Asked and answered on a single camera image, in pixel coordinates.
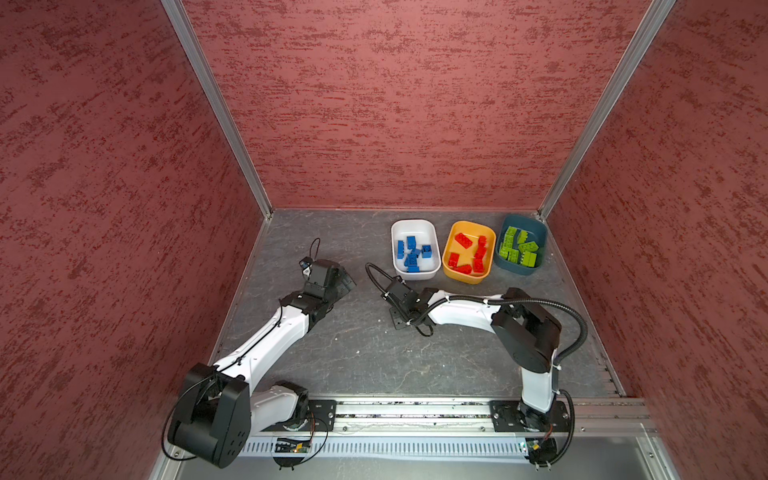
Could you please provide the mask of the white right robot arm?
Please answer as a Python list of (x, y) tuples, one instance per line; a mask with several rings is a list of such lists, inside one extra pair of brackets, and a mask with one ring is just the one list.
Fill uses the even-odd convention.
[(562, 332), (561, 322), (550, 311), (571, 313), (570, 307), (513, 288), (485, 297), (434, 288), (418, 292), (399, 277), (382, 288), (381, 295), (404, 326), (456, 325), (493, 334), (521, 369), (521, 410), (549, 413), (556, 397), (554, 370)]

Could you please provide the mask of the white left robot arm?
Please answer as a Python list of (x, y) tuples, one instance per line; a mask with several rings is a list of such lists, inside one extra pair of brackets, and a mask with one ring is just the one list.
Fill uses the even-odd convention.
[(304, 285), (278, 302), (274, 315), (241, 346), (186, 374), (164, 422), (161, 448), (186, 452), (216, 467), (230, 465), (249, 436), (274, 425), (315, 426), (308, 392), (292, 382), (267, 390), (257, 386), (268, 370), (355, 287), (345, 268), (325, 259), (304, 258)]

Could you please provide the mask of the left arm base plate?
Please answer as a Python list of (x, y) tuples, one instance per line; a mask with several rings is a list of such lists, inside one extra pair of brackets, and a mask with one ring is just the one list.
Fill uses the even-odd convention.
[(310, 432), (312, 428), (321, 432), (334, 429), (338, 402), (327, 399), (309, 399), (301, 403), (299, 430)]

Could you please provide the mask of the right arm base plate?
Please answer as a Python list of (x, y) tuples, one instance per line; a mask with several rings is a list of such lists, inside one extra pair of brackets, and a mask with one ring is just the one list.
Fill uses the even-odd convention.
[(546, 413), (520, 400), (491, 400), (489, 409), (495, 432), (566, 433), (572, 425), (567, 405), (557, 400)]

